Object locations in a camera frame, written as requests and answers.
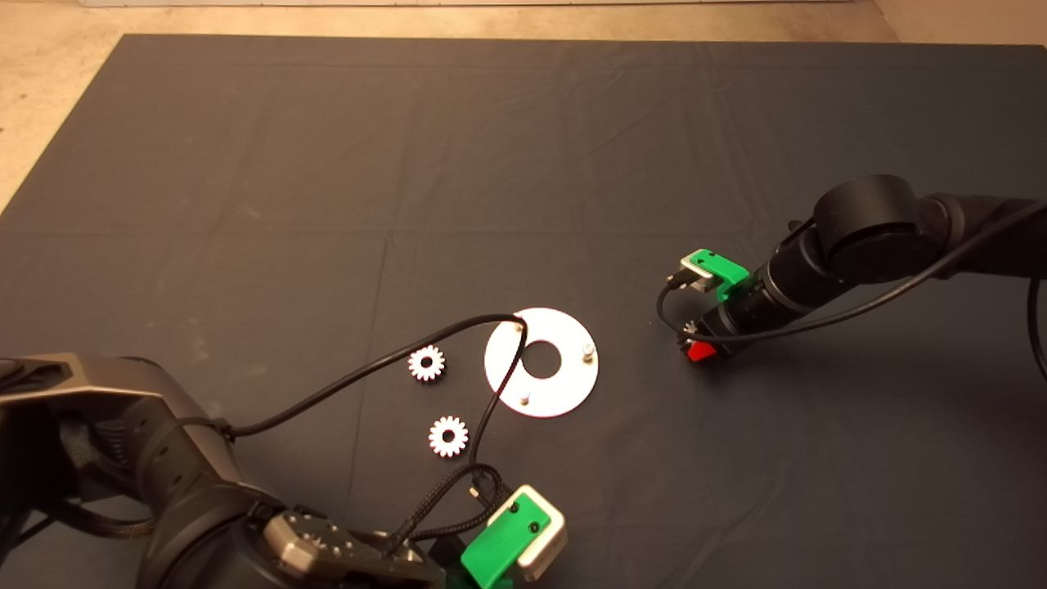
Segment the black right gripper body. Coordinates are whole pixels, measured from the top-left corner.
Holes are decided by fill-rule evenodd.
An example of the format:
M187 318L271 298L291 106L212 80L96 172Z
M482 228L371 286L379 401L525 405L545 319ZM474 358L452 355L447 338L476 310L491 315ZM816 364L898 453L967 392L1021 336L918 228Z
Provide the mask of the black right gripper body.
M740 335L736 325L734 325L726 316L723 305L717 305L710 310L710 312L704 313L701 318L696 321L694 325L696 335L700 335L704 339L730 338L730 336ZM718 357L707 359L707 361L713 361L713 359L723 359L725 361L731 357L736 357L736 355L740 354L740 352L744 352L749 346L751 346L748 342L710 344L714 344L714 346L717 347Z

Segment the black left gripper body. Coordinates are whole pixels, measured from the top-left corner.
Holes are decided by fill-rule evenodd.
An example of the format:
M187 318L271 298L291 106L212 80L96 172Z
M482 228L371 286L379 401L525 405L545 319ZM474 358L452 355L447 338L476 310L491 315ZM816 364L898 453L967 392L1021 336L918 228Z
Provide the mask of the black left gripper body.
M460 536L439 537L429 548L429 558L445 573L445 588L478 589L478 584L461 563L466 544Z

